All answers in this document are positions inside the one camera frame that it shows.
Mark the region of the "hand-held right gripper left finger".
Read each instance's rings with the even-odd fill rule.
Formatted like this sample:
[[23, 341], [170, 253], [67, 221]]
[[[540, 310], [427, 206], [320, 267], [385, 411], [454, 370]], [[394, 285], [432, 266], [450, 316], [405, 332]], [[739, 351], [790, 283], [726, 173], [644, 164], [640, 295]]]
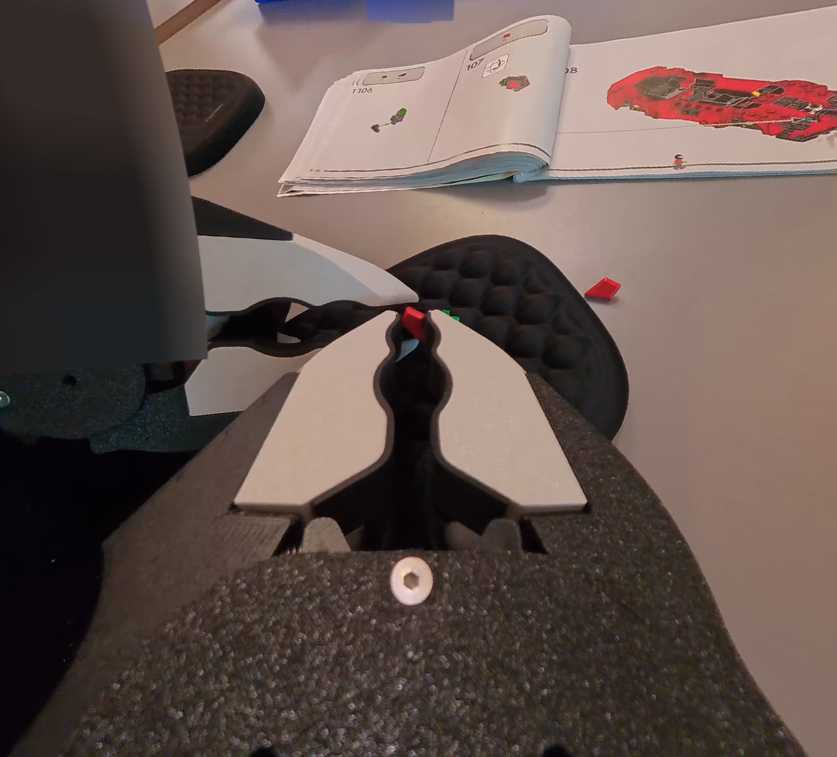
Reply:
[[398, 356], [398, 314], [381, 312], [322, 349], [297, 376], [234, 504], [245, 512], [315, 515], [392, 455], [382, 373]]

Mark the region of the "small black wrist rest pad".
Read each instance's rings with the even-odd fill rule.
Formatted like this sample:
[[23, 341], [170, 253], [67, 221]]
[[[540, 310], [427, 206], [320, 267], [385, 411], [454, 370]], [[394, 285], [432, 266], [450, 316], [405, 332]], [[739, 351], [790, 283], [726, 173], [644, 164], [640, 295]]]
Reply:
[[178, 69], [166, 79], [189, 177], [217, 164], [265, 106], [259, 85], [239, 72]]

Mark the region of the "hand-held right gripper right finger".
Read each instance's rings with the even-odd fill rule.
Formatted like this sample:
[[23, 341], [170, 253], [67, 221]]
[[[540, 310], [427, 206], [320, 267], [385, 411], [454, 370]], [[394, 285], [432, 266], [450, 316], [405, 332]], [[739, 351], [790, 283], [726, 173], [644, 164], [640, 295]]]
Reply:
[[444, 374], [432, 434], [443, 467], [510, 515], [582, 510], [588, 500], [524, 369], [441, 310], [426, 326]]

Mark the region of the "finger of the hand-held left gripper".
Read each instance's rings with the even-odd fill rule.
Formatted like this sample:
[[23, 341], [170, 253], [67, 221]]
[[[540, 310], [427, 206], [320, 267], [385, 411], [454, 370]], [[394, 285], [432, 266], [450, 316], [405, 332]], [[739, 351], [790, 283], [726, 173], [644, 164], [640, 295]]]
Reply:
[[189, 415], [244, 411], [282, 376], [298, 372], [319, 352], [314, 348], [277, 355], [245, 346], [215, 347], [186, 381]]
[[270, 301], [318, 306], [417, 302], [391, 273], [344, 251], [192, 198], [207, 314], [246, 312]]

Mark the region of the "lego instruction booklet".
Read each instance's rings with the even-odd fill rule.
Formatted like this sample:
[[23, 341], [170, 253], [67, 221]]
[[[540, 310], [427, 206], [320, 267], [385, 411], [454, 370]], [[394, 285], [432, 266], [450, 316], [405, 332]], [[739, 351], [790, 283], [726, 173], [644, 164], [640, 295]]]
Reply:
[[334, 82], [279, 192], [831, 174], [835, 40], [835, 7], [580, 45], [529, 17]]

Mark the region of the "large black wrist rest pad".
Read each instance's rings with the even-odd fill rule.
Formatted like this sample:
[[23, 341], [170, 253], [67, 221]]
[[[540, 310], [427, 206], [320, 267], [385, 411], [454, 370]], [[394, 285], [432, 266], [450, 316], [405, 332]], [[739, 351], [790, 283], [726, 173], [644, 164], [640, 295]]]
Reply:
[[440, 244], [389, 268], [418, 296], [419, 311], [445, 310], [540, 375], [605, 438], [622, 427], [629, 376], [604, 324], [539, 250], [480, 235]]

